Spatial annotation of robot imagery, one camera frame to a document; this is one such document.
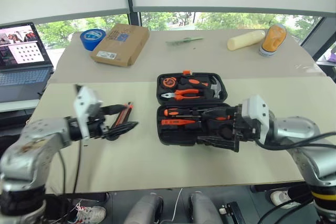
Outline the flathead screwdriver black orange handle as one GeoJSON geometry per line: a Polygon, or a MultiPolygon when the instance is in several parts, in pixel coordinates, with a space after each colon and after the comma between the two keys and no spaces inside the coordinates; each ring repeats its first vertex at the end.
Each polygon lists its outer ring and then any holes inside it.
{"type": "Polygon", "coordinates": [[[226,121],[230,119],[229,115],[214,114],[214,113],[203,113],[200,115],[192,115],[192,114],[179,114],[179,113],[174,112],[172,114],[169,114],[169,116],[183,123],[192,123],[192,122],[205,121],[205,120],[210,120],[210,119],[217,120],[217,121],[226,121]]]}

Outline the plain white sneaker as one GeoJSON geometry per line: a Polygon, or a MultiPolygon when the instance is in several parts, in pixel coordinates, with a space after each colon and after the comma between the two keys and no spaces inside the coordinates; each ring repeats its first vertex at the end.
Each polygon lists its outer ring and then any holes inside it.
{"type": "MultiPolygon", "coordinates": [[[[270,194],[270,200],[271,200],[271,203],[274,205],[274,206],[279,206],[287,201],[290,201],[291,198],[289,197],[288,195],[288,192],[286,190],[278,190],[278,191],[273,191],[271,194],[270,194]]],[[[296,206],[299,206],[300,204],[298,202],[290,202],[286,205],[283,205],[281,206],[282,209],[290,209],[290,208],[293,208],[293,207],[296,207],[296,206]]]]}

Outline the brown cardboard box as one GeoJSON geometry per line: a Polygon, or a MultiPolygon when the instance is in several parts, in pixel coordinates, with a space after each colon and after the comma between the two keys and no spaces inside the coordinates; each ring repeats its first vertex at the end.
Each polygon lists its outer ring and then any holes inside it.
{"type": "Polygon", "coordinates": [[[150,31],[146,27],[116,24],[91,52],[90,57],[98,63],[131,66],[137,60],[149,36],[150,31]]]}

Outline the open grey laptop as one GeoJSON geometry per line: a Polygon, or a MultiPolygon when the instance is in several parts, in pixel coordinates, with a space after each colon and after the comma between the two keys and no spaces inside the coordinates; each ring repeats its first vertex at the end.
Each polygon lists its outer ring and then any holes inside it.
{"type": "Polygon", "coordinates": [[[32,22],[0,26],[0,103],[38,99],[53,69],[32,22]]]}

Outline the Phillips screwdriver black orange handle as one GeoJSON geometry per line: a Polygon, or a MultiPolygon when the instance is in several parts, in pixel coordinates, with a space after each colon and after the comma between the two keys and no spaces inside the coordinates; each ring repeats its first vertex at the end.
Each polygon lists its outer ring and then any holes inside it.
{"type": "Polygon", "coordinates": [[[204,110],[191,110],[191,109],[179,109],[171,108],[164,110],[164,116],[198,116],[204,110]]]}

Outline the black electrical tape roll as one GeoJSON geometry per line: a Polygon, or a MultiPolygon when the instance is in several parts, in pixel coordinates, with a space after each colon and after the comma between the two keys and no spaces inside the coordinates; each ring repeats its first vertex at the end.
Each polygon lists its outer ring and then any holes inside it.
{"type": "Polygon", "coordinates": [[[225,140],[232,140],[233,137],[233,127],[231,125],[222,125],[218,129],[218,135],[225,140]]]}

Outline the black orange utility knife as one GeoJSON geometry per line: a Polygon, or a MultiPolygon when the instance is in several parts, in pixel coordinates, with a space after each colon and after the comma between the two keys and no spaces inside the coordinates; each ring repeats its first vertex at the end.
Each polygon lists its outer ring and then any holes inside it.
{"type": "MultiPolygon", "coordinates": [[[[125,104],[128,106],[128,108],[126,110],[124,110],[123,112],[119,113],[116,120],[114,121],[114,123],[111,125],[110,128],[112,127],[116,127],[119,124],[128,122],[130,113],[133,109],[133,103],[132,102],[128,102],[127,104],[125,104]]],[[[115,141],[118,138],[107,138],[108,141],[115,141]]]]}

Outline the orange voltage tester pen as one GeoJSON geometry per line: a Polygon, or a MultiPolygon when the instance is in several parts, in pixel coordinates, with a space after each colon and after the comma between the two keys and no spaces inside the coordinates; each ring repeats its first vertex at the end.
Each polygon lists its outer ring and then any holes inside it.
{"type": "Polygon", "coordinates": [[[194,120],[187,120],[187,119],[164,119],[161,120],[161,125],[170,125],[170,126],[183,126],[183,125],[189,125],[194,124],[196,121],[194,120]]]}

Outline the slanted dark window frame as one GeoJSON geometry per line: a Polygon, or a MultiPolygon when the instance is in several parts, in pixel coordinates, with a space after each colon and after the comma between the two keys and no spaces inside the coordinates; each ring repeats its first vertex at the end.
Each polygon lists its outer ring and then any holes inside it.
{"type": "Polygon", "coordinates": [[[314,61],[317,61],[335,41],[336,17],[322,17],[301,46],[314,61]]]}

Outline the black clamp white knob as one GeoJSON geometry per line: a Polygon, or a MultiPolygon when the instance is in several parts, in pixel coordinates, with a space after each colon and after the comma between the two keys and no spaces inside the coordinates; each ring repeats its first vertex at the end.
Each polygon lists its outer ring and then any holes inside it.
{"type": "Polygon", "coordinates": [[[246,224],[239,205],[236,201],[232,201],[222,205],[219,208],[219,213],[221,215],[231,217],[233,224],[246,224]]]}

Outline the orange handled pliers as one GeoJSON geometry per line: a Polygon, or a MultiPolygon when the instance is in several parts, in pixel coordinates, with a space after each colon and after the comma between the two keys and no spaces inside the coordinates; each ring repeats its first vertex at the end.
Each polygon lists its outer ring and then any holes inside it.
{"type": "Polygon", "coordinates": [[[201,97],[199,92],[198,89],[176,90],[175,92],[161,94],[161,97],[166,99],[174,98],[176,101],[197,99],[201,97]]]}

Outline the cream cylinder roll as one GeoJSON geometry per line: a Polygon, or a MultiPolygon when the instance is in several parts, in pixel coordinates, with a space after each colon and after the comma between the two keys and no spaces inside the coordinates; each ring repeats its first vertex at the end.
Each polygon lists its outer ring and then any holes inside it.
{"type": "Polygon", "coordinates": [[[232,37],[227,41],[227,48],[234,51],[240,48],[254,45],[262,41],[266,36],[263,30],[251,31],[236,37],[232,37]]]}

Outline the white sneaker red laces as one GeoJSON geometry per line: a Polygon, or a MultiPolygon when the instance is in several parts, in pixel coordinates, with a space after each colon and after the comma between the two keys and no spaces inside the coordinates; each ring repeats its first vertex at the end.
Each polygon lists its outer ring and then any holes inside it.
{"type": "Polygon", "coordinates": [[[71,218],[68,224],[100,224],[107,215],[107,210],[101,206],[81,206],[77,203],[73,212],[75,216],[71,218]]]}

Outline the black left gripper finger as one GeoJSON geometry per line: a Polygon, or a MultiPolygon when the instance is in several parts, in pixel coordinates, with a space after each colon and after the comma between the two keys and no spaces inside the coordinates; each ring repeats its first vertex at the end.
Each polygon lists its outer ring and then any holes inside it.
{"type": "Polygon", "coordinates": [[[118,138],[119,136],[127,133],[138,125],[138,122],[125,122],[108,129],[104,134],[104,138],[118,138]]]}
{"type": "Polygon", "coordinates": [[[127,105],[116,104],[116,105],[109,105],[100,108],[101,115],[115,115],[123,112],[128,108],[127,105]]]}

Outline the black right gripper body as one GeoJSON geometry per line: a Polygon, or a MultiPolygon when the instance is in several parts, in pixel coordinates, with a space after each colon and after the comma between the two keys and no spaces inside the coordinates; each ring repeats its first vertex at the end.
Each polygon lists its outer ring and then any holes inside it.
{"type": "Polygon", "coordinates": [[[254,141],[257,131],[242,117],[242,105],[235,106],[233,135],[236,142],[254,141]]]}

